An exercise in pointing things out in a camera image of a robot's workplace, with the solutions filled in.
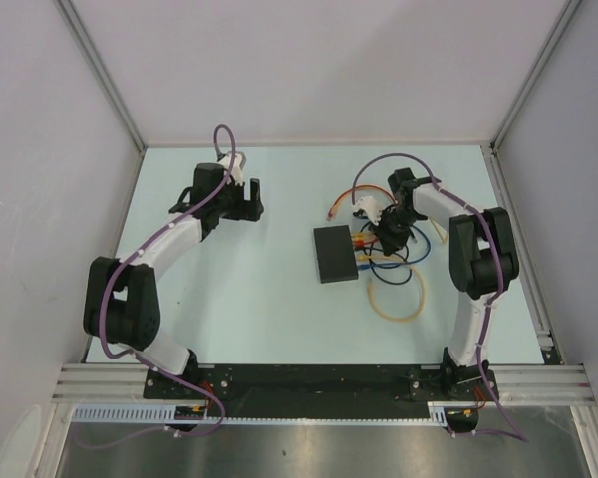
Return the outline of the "black network switch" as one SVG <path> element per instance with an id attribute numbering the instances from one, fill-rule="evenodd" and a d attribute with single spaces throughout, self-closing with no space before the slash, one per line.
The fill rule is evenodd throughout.
<path id="1" fill-rule="evenodd" d="M 359 278 L 348 225 L 314 228 L 313 239 L 321 284 L 355 281 Z"/>

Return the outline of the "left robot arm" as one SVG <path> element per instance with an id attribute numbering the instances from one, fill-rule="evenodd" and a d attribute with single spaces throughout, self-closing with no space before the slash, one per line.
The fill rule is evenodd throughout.
<path id="1" fill-rule="evenodd" d="M 202 243 L 222 219 L 256 222 L 264 211 L 260 183 L 243 178 L 245 155 L 199 164 L 192 185 L 168 211 L 165 224 L 126 258 L 99 257 L 89 270 L 83 328 L 104 349 L 120 345 L 155 370 L 167 372 L 165 385 L 187 398 L 200 386 L 195 352 L 161 326 L 157 283 L 192 247 Z M 245 187 L 250 195 L 245 195 Z"/>

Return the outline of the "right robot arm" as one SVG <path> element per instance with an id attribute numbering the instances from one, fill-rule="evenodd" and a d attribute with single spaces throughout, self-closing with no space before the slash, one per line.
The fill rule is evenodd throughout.
<path id="1" fill-rule="evenodd" d="M 440 387 L 447 397 L 463 399 L 476 384 L 488 385 L 486 349 L 494 305 L 519 275 L 509 214 L 501 207 L 478 209 L 408 168 L 396 170 L 388 184 L 396 203 L 382 210 L 373 226 L 385 254 L 405 247 L 418 220 L 432 219 L 448 233 L 448 270 L 459 295 Z"/>

